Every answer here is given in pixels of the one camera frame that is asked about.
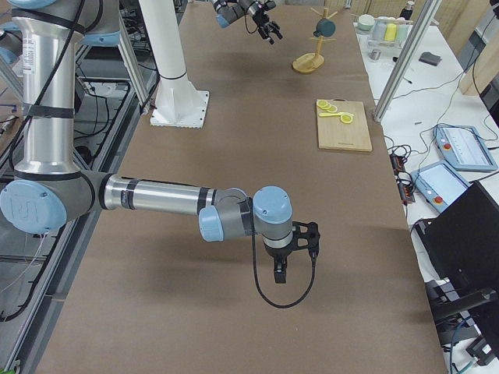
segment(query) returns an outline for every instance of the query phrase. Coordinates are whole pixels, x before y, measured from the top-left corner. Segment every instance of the wooden mug tree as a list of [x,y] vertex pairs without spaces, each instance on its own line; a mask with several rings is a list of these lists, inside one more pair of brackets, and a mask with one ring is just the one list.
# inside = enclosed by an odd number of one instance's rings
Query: wooden mug tree
[[318,14],[321,18],[317,23],[315,37],[311,37],[310,39],[317,42],[317,48],[314,53],[305,53],[303,56],[298,57],[292,63],[293,70],[302,74],[310,74],[315,72],[319,67],[324,64],[324,57],[320,54],[322,51],[322,44],[325,41],[334,41],[335,39],[330,39],[332,34],[334,34],[335,26],[329,20],[332,17],[336,16],[338,12],[334,12],[329,14],[329,7],[331,6],[331,0],[324,0],[324,9],[322,14],[315,10],[314,8],[310,8],[310,10],[316,14]]

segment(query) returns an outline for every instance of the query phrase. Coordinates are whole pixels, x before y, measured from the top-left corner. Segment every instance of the silver tube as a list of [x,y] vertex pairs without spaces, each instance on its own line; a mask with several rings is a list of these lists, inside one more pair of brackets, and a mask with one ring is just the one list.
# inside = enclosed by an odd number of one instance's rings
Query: silver tube
[[126,70],[132,80],[133,89],[137,93],[140,105],[145,107],[147,105],[146,101],[148,96],[146,83],[143,81],[142,74],[140,74],[139,62],[133,51],[132,43],[130,43],[121,14],[119,15],[119,30],[121,32],[118,45],[119,52],[122,55]]
[[[108,209],[124,207],[197,215],[201,189],[190,185],[149,182],[113,175],[105,186],[104,204]],[[213,195],[214,189],[208,189],[206,205],[211,205]]]
[[414,57],[421,40],[424,38],[426,29],[430,25],[431,20],[435,17],[435,13],[437,13],[438,7],[441,3],[442,0],[426,0],[424,3],[421,14],[419,15],[416,24],[412,28],[411,33],[405,42],[404,48],[398,57],[397,64],[391,72],[390,78],[388,79],[387,85],[381,94],[376,109],[374,109],[374,121],[381,122],[381,119],[383,119],[385,113],[390,107],[391,100],[393,99],[393,96],[395,95],[401,81],[404,79],[405,72],[412,61],[412,57]]
[[0,58],[0,78],[3,79],[7,87],[12,90],[16,99],[23,102],[23,83],[17,78],[10,65]]
[[[15,17],[23,31],[24,103],[34,104],[61,53],[69,30],[50,23]],[[61,65],[41,106],[73,112],[75,44],[83,35],[74,33]],[[34,116],[24,130],[24,158],[16,170],[30,174],[70,174],[73,163],[73,119]]]

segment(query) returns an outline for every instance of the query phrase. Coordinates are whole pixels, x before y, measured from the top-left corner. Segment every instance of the white label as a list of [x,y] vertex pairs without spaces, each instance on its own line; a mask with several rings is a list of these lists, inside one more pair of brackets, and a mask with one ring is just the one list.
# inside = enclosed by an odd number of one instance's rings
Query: white label
[[36,44],[33,39],[23,39],[23,73],[35,73],[35,56]]

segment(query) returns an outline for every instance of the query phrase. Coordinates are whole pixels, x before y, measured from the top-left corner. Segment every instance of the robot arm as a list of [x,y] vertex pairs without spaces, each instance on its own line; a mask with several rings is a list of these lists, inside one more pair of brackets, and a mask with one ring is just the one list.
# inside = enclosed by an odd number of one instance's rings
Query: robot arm
[[229,26],[241,17],[249,15],[257,25],[258,33],[262,39],[273,44],[274,39],[272,39],[271,33],[282,39],[281,27],[276,22],[271,21],[267,14],[267,11],[275,8],[275,2],[261,3],[258,0],[210,0],[210,2],[213,4],[215,12],[217,12],[217,21],[222,28]]
[[[265,187],[251,199],[238,189],[80,170],[73,163],[75,45],[119,42],[118,1],[9,1],[17,6],[12,19],[23,32],[26,56],[24,157],[14,167],[16,180],[0,193],[8,221],[22,231],[43,234],[86,213],[119,207],[198,215],[207,241],[263,235],[277,283],[285,283],[293,251],[308,249],[315,264],[317,225],[293,222],[289,197],[278,187]],[[299,239],[307,244],[299,245]]]

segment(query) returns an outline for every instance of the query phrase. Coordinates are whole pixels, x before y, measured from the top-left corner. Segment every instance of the black monitor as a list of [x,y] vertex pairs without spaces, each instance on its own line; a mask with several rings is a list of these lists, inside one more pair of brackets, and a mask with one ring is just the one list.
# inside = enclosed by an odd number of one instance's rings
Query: black monitor
[[[460,297],[482,288],[499,292],[499,205],[479,182],[431,220],[423,242],[438,275]],[[499,357],[499,302],[469,312]]]

